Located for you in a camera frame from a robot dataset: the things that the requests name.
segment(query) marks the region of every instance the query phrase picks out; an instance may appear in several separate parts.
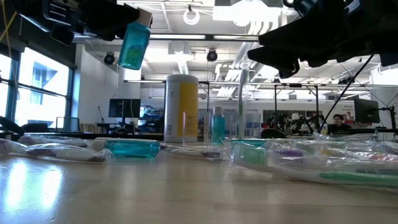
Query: monitor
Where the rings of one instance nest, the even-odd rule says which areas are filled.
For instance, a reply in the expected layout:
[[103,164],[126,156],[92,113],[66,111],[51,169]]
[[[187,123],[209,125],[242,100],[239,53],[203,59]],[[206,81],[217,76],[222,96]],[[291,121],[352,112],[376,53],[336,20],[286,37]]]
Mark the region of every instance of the monitor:
[[380,123],[379,103],[372,100],[354,99],[355,121],[360,123]]
[[140,99],[110,99],[110,118],[139,118]]

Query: ceiling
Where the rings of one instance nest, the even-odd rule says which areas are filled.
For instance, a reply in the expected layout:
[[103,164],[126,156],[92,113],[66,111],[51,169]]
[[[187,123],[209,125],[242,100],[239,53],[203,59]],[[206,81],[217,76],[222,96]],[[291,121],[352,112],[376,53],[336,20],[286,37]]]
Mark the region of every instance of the ceiling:
[[[130,5],[134,7],[141,7],[145,10],[153,13],[153,23],[151,26],[151,32],[156,33],[174,33],[174,34],[248,34],[250,30],[252,31],[252,24],[244,27],[240,27],[234,24],[233,21],[214,21],[213,16],[211,16],[212,10],[214,9],[215,0],[204,0],[204,1],[178,1],[179,5],[172,4],[173,0],[164,2],[154,2],[149,1],[123,1],[129,2]],[[280,6],[282,0],[263,0],[268,6]],[[192,5],[192,9],[197,9],[200,12],[200,20],[196,25],[188,25],[184,19],[183,14],[187,10],[187,4]],[[192,18],[192,12],[188,13],[188,18]],[[283,24],[282,17],[283,12],[277,17],[277,26]],[[292,21],[297,18],[294,12],[285,13],[287,22]],[[142,64],[141,72],[142,77],[146,80],[159,80],[165,79],[167,75],[174,73],[179,73],[179,67],[181,62],[177,63],[178,60],[174,58],[174,55],[169,55],[169,45],[172,40],[151,40],[149,46],[146,50],[144,63]],[[189,54],[187,58],[186,66],[189,69],[189,74],[194,75],[202,81],[214,81],[217,77],[216,66],[222,64],[225,67],[237,62],[240,59],[241,62],[248,59],[240,58],[239,55],[246,55],[246,52],[250,49],[258,47],[255,43],[249,43],[248,48],[243,49],[242,42],[226,42],[226,41],[184,41],[188,45]],[[115,56],[118,57],[120,48],[122,46],[121,40],[114,40],[112,42],[105,42],[102,40],[86,40],[84,43],[86,45],[86,50],[93,54],[94,56],[101,59],[104,57],[106,52],[115,52]],[[206,56],[210,49],[215,49],[218,54],[218,59],[216,62],[207,62]],[[348,73],[353,74],[359,70],[363,63],[367,60],[367,57],[357,57],[352,58],[344,63],[337,63],[336,61],[329,61],[327,64],[319,68],[308,68],[306,63],[300,63],[300,71],[298,74],[294,75],[292,78],[286,80],[281,80],[284,83],[337,83],[340,77],[347,75]],[[357,78],[360,83],[369,82],[369,69],[378,66],[379,57],[374,57],[371,63],[366,66],[363,72]],[[258,63],[253,64],[251,78],[252,82],[270,82],[276,77],[269,74],[262,74],[260,72],[263,65]],[[228,73],[228,68],[222,69],[220,78],[225,78]]]

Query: table surface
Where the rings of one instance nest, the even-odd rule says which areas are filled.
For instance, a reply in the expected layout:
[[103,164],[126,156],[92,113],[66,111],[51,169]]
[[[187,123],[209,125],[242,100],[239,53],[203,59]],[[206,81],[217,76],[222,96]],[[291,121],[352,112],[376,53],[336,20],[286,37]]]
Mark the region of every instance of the table surface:
[[0,156],[0,223],[397,223],[398,193],[291,182],[160,152],[111,164]]

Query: teal liquid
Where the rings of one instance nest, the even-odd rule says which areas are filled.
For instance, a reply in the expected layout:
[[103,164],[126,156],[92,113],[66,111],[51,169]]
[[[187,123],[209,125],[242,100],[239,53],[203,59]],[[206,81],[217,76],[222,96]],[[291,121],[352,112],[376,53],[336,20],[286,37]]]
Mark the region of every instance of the teal liquid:
[[225,140],[225,119],[222,115],[214,115],[211,125],[212,144],[222,144]]
[[113,140],[106,141],[105,148],[109,149],[116,157],[141,157],[153,158],[160,150],[160,143],[155,140]]
[[139,70],[148,47],[149,37],[148,27],[135,22],[130,23],[123,38],[119,65],[123,68]]

